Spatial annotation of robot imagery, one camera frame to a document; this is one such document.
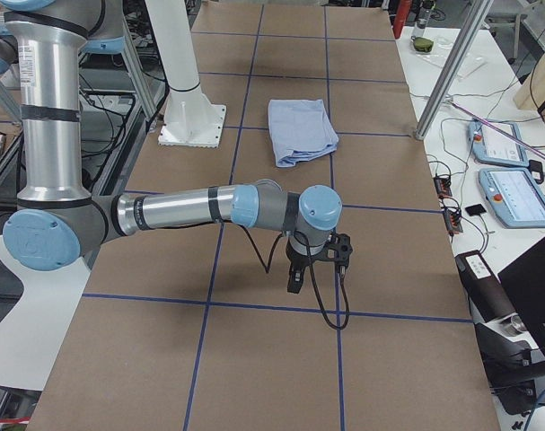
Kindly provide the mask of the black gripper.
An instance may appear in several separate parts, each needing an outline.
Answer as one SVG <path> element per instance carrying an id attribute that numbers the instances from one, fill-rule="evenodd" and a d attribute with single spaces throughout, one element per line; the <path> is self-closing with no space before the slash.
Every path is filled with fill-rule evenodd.
<path id="1" fill-rule="evenodd" d="M 303 233 L 296 231 L 286 245 L 286 256 L 290 262 L 287 292 L 300 293 L 305 270 L 316 261 L 333 263 L 339 283 L 344 283 L 352 252 L 351 239 L 347 234 L 330 233 L 325 243 L 312 246 Z"/>

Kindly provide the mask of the black monitor on arm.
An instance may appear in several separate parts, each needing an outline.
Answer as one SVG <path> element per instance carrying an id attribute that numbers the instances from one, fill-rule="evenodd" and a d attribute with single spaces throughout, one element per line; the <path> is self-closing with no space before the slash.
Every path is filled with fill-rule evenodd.
<path id="1" fill-rule="evenodd" d="M 524 326 L 545 355 L 545 237 L 498 276 Z"/>

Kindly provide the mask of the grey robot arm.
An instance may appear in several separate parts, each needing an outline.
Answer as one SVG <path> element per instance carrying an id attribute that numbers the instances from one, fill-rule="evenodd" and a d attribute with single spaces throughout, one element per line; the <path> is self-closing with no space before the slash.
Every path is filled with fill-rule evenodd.
<path id="1" fill-rule="evenodd" d="M 105 183 L 88 190 L 82 174 L 79 61 L 82 50 L 120 52 L 130 41 L 119 1 L 7 1 L 4 23 L 16 38 L 22 94 L 26 184 L 2 239 L 24 267 L 52 271 L 106 242 L 154 229 L 233 223 L 286 237 L 287 289 L 298 293 L 314 279 L 314 265 L 330 262 L 347 272 L 352 245 L 336 232 L 338 193 L 315 185 L 283 191 L 272 180 L 132 197 L 121 192 L 136 161 L 123 150 Z"/>

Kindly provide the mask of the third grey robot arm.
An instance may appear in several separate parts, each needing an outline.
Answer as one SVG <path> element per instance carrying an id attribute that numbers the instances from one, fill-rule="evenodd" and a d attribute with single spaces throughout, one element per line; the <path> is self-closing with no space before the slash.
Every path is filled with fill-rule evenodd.
<path id="1" fill-rule="evenodd" d="M 20 87 L 18 44 L 11 34 L 0 34 L 0 81 L 9 90 Z"/>

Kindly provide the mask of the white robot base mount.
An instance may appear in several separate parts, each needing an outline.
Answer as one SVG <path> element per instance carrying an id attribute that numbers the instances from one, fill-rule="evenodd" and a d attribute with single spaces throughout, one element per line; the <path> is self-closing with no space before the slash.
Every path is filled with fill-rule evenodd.
<path id="1" fill-rule="evenodd" d="M 211 103 L 202 90 L 185 3 L 145 4 L 169 88 L 159 144 L 219 146 L 226 107 Z"/>

